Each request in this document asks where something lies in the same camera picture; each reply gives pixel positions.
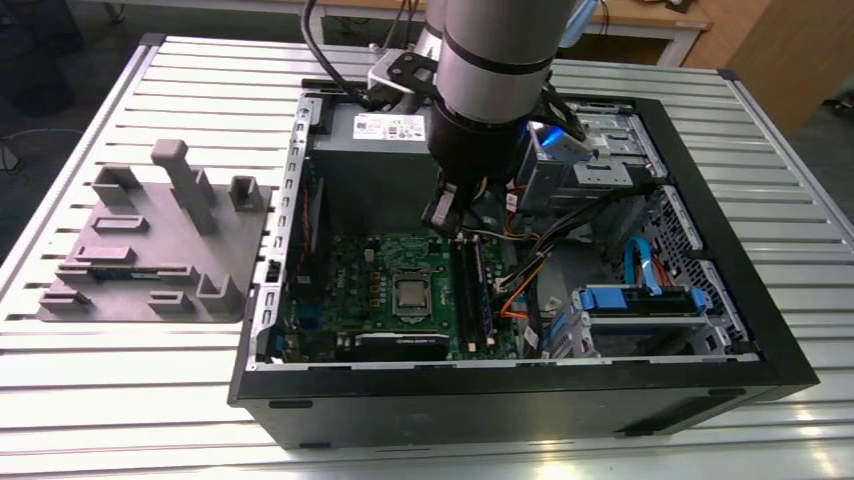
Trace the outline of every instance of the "orange wire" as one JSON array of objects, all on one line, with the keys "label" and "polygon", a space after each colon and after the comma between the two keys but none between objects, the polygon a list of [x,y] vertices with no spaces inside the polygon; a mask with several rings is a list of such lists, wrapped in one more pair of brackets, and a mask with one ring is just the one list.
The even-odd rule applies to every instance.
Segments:
[{"label": "orange wire", "polygon": [[[513,222],[513,219],[515,217],[517,217],[517,213],[510,212],[510,214],[507,215],[507,219],[505,220],[505,235],[513,238],[523,238],[525,233],[517,233],[510,229],[510,222]],[[539,240],[539,236],[541,236],[539,233],[531,233],[531,237],[534,237],[537,240]]]},{"label": "orange wire", "polygon": [[658,275],[659,275],[659,283],[666,284],[666,286],[673,287],[673,282],[670,281],[670,275],[667,274],[667,270],[665,269],[665,266],[662,265],[661,260],[658,259],[658,257],[653,257],[653,267],[655,268]]},{"label": "orange wire", "polygon": [[502,317],[529,318],[527,315],[525,315],[522,313],[517,313],[517,312],[509,312],[507,310],[510,310],[510,306],[513,305],[514,300],[517,299],[517,297],[519,296],[519,294],[525,290],[525,287],[529,286],[529,283],[531,283],[531,280],[534,280],[534,277],[537,277],[537,274],[543,269],[543,265],[546,265],[546,260],[542,261],[539,266],[531,272],[531,275],[529,275],[529,278],[526,278],[525,282],[522,282],[522,285],[519,285],[519,288],[517,288],[517,290],[513,292],[513,295],[510,296],[510,299],[507,299],[507,302],[505,303],[505,306],[502,307],[502,310],[501,310],[501,316]]}]

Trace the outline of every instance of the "label sticker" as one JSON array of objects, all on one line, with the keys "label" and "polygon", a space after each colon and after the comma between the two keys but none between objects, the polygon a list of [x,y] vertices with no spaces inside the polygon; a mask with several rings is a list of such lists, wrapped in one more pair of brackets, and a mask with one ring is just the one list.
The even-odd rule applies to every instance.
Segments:
[{"label": "label sticker", "polygon": [[534,348],[539,345],[539,336],[537,335],[537,332],[531,330],[531,327],[525,328],[525,340]]},{"label": "label sticker", "polygon": [[360,113],[354,117],[352,138],[355,140],[424,141],[424,117]]},{"label": "label sticker", "polygon": [[518,207],[518,203],[519,203],[519,197],[517,197],[515,194],[509,193],[507,194],[507,210],[511,212],[517,212],[517,207]]}]

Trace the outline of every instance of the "yellow wire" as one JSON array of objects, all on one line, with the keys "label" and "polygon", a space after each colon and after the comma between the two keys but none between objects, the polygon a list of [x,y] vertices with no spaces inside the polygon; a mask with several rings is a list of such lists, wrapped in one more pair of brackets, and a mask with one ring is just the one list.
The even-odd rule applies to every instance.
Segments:
[{"label": "yellow wire", "polygon": [[486,184],[487,184],[487,180],[486,180],[486,177],[483,177],[483,180],[480,181],[480,188],[478,189],[478,194],[475,195],[475,198],[471,199],[472,202],[478,200],[486,193]]}]

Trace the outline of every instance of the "motherboard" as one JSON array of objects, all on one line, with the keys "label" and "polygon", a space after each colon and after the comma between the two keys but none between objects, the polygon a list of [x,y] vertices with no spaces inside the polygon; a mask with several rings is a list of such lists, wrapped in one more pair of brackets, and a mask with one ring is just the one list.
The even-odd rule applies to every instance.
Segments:
[{"label": "motherboard", "polygon": [[[466,251],[475,253],[474,267],[462,265]],[[505,268],[494,240],[336,236],[323,295],[298,300],[291,312],[304,361],[517,358],[517,334],[510,325],[494,324],[486,290]],[[464,278],[472,270],[480,277]],[[459,292],[468,287],[471,295]],[[459,304],[467,297],[476,297],[474,312]]]}]

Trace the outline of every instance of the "ram slot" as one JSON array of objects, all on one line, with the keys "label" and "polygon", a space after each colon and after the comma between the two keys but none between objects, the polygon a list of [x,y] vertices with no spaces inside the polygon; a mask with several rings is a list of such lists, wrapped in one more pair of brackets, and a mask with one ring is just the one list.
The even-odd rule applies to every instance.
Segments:
[{"label": "ram slot", "polygon": [[452,243],[451,277],[459,344],[463,351],[475,352],[494,340],[480,244],[470,239]]}]

